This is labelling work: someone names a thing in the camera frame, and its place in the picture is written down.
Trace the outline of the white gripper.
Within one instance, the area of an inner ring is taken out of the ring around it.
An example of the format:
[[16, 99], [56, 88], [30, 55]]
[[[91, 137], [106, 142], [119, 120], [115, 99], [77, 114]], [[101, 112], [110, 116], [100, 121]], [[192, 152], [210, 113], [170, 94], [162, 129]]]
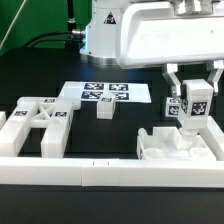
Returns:
[[224, 1], [215, 2], [210, 15], [184, 16], [175, 15], [168, 1], [133, 4], [124, 12], [117, 29], [119, 66], [143, 68], [165, 64], [162, 75], [173, 98], [181, 97], [177, 64], [206, 61], [210, 61], [207, 82], [217, 96], [218, 82], [224, 72], [221, 59], [224, 59]]

